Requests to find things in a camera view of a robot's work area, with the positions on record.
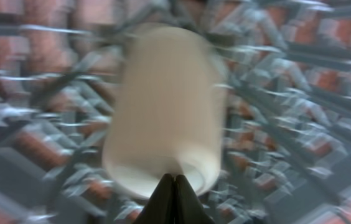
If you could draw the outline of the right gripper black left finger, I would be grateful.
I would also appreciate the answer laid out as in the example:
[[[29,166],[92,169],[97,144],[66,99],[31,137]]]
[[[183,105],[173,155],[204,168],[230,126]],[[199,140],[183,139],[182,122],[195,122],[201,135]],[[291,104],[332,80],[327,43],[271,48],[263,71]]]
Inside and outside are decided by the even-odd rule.
[[[133,224],[174,223],[174,192],[173,177],[170,174],[163,175]]]

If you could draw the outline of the white cup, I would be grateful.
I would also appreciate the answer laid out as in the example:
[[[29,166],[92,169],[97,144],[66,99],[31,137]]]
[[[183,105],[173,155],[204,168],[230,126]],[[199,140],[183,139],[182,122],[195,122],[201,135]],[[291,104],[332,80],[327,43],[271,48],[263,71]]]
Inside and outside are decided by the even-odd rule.
[[[196,194],[221,170],[225,72],[201,35],[147,23],[133,32],[103,167],[120,191],[149,198],[164,174],[186,176]]]

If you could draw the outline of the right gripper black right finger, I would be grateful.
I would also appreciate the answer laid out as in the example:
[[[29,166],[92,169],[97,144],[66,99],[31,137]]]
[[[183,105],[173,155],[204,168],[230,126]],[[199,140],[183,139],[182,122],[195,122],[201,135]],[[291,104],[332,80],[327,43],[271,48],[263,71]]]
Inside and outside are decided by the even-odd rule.
[[[175,224],[214,224],[184,175],[178,175],[175,187]]]

